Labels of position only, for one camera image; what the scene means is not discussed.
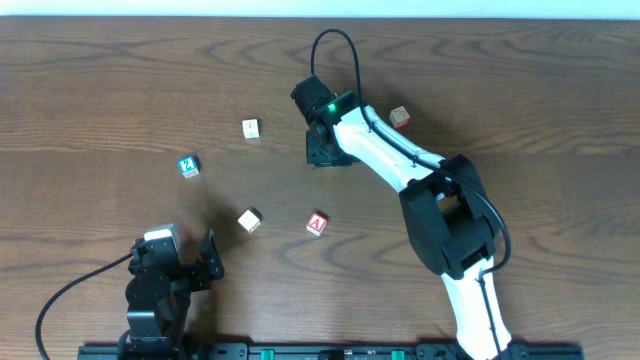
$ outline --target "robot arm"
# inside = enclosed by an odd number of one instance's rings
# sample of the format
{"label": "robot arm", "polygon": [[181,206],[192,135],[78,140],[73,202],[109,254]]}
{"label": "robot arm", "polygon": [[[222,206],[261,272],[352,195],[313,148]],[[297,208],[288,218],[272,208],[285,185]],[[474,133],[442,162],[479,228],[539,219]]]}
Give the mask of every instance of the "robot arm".
{"label": "robot arm", "polygon": [[[486,298],[478,282],[480,272],[493,264],[493,239],[499,232],[486,208],[476,199],[465,197],[464,187],[415,164],[371,131],[357,97],[351,92],[337,98],[331,96],[320,80],[312,76],[298,84],[291,96],[305,115],[318,147],[313,152],[324,151],[339,165],[349,163],[345,157],[362,161],[399,193],[412,247],[424,265],[445,283],[456,316],[460,346],[474,359],[495,358],[497,347],[504,351],[511,335],[500,316],[493,276],[489,273],[483,277]],[[484,195],[480,179],[466,158],[445,160],[429,153],[386,125],[370,106],[365,111],[372,125],[396,146],[464,176]],[[456,196],[458,202],[441,211],[437,202],[445,196]]]}

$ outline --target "red block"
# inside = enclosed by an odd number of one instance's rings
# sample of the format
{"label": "red block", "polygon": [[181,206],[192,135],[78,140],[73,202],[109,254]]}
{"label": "red block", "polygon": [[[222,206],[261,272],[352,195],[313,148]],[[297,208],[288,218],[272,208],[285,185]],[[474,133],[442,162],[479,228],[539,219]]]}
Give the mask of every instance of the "red block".
{"label": "red block", "polygon": [[318,213],[313,213],[307,222],[307,230],[316,236],[322,234],[325,226],[327,226],[327,219]]}

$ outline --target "wooden table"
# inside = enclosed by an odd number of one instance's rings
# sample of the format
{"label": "wooden table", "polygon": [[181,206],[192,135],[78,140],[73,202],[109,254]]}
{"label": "wooden table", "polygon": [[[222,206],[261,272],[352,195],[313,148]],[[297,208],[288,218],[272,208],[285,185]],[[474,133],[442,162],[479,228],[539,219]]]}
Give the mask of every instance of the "wooden table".
{"label": "wooden table", "polygon": [[[328,27],[353,37],[381,116],[404,105],[404,135],[477,165],[513,236],[496,275],[511,332],[640,356],[640,23],[2,18],[0,358],[37,357],[46,300],[170,222],[190,244],[217,232],[227,275],[189,315],[202,339],[455,336],[394,191],[361,164],[305,163],[289,93]],[[337,36],[316,69],[355,89]],[[243,138],[250,118],[260,139]],[[187,180],[176,162],[189,154],[202,172]],[[248,234],[236,220],[251,206],[264,222]],[[319,238],[314,209],[331,217]],[[60,298],[43,328],[53,359],[116,341],[130,279],[121,265]]]}

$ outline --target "cube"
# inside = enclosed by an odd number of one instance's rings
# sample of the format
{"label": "cube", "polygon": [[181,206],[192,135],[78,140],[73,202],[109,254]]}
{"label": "cube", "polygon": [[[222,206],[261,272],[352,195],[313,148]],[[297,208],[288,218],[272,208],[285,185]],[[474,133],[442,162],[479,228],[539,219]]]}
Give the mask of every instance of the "cube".
{"label": "cube", "polygon": [[407,112],[407,109],[404,108],[404,106],[393,109],[391,111],[391,114],[389,114],[389,119],[393,123],[393,127],[395,127],[396,129],[408,125],[409,120],[411,120],[409,118],[409,113]]}
{"label": "cube", "polygon": [[260,132],[258,131],[258,119],[243,120],[242,132],[244,132],[245,139],[260,137]]}
{"label": "cube", "polygon": [[190,178],[200,174],[200,171],[198,170],[198,163],[193,156],[187,156],[186,158],[178,161],[178,166],[180,167],[180,172],[185,178]]}
{"label": "cube", "polygon": [[307,230],[316,236],[322,234],[325,226],[327,226],[327,218],[318,213],[313,213],[309,221],[307,221]]}
{"label": "cube", "polygon": [[244,214],[242,214],[242,216],[240,216],[240,218],[238,219],[238,222],[249,233],[252,233],[253,230],[255,230],[258,225],[260,225],[260,219],[251,210],[245,211]]}

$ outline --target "white wall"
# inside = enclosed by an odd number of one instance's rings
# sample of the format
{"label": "white wall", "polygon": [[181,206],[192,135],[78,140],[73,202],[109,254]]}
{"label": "white wall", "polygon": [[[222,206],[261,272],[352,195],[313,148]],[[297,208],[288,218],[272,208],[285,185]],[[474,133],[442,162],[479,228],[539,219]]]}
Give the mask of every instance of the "white wall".
{"label": "white wall", "polygon": [[0,0],[0,15],[640,19],[640,0]]}

